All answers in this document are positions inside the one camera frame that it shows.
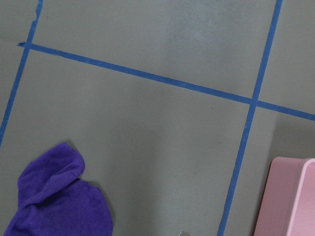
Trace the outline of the brown paper table cover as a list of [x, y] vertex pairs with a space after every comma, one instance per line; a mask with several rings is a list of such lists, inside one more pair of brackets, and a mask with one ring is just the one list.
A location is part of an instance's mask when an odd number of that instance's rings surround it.
[[3, 0], [0, 231], [67, 142], [116, 236], [251, 236], [271, 161], [315, 155], [312, 0]]

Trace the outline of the purple cloth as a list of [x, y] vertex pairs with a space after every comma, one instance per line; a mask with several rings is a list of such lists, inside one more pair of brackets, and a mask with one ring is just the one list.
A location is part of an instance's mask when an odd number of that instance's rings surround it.
[[82, 155], [61, 143], [25, 167], [17, 211], [6, 236], [111, 236], [113, 219], [102, 191], [81, 179]]

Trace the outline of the pink plastic bin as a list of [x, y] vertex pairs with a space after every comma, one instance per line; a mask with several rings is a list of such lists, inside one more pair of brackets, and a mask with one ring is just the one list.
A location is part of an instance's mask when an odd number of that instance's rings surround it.
[[270, 165], [256, 236], [315, 234], [315, 160], [276, 157]]

